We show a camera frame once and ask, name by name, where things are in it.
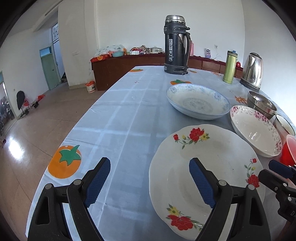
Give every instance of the bowl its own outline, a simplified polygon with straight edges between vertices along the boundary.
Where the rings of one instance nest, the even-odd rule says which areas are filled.
[[[284,145],[286,142],[286,136],[288,134],[295,136],[295,131],[290,123],[281,115],[276,114],[274,119],[274,127],[277,129],[279,136],[281,137],[281,142]]]
[[[220,118],[231,109],[226,97],[202,85],[177,84],[168,88],[166,93],[175,109],[201,120]]]
[[[248,142],[257,154],[274,157],[281,153],[279,133],[260,112],[248,106],[236,105],[230,110],[230,118],[236,134]]]
[[[285,165],[293,166],[296,164],[296,139],[288,134],[286,136],[286,143],[283,147],[283,153],[280,158],[280,162]]]
[[[112,57],[121,57],[124,56],[124,51],[112,53]]]
[[[248,92],[247,105],[256,111],[259,111],[269,120],[277,111],[276,106],[269,99],[254,91]]]

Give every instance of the yellow flower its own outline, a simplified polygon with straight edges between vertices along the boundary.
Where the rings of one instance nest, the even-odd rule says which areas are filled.
[[[207,134],[204,133],[202,136],[200,136],[200,139],[201,139],[202,141],[206,141],[206,140],[207,140]]]
[[[176,207],[171,207],[170,210],[168,210],[168,212],[172,215],[179,215],[179,210]]]

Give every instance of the stainless steel bowl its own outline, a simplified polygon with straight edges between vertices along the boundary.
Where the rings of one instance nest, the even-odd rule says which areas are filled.
[[[254,91],[248,92],[247,105],[256,111],[259,111],[269,120],[276,114],[277,111],[276,106],[269,99]]]

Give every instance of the black thermos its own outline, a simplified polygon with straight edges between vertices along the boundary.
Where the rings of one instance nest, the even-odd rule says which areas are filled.
[[[187,74],[190,53],[190,33],[186,32],[185,19],[179,15],[165,18],[165,72],[169,74]]]

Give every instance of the wooden cabinet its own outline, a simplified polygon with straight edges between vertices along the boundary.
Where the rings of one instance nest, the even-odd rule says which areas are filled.
[[[97,89],[105,91],[115,84],[122,76],[135,66],[164,65],[164,54],[147,55],[125,55],[117,58],[108,58],[101,61],[92,59],[92,70],[96,79]],[[224,74],[225,62],[215,61],[200,56],[190,56],[188,67],[193,69],[203,69]],[[242,68],[236,67],[235,77],[241,78]]]

